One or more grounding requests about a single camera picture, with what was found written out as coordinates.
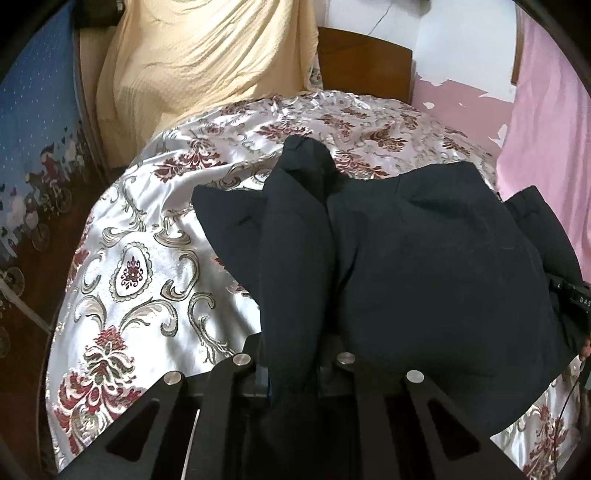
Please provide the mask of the person's right hand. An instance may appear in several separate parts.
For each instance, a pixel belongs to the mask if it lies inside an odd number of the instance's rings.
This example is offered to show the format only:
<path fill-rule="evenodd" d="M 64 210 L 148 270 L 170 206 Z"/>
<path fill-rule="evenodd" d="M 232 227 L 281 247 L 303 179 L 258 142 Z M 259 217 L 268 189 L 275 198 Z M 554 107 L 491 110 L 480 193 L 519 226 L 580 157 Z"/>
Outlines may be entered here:
<path fill-rule="evenodd" d="M 578 358 L 581 362 L 586 361 L 591 356 L 591 338 L 587 337 L 579 352 Z"/>

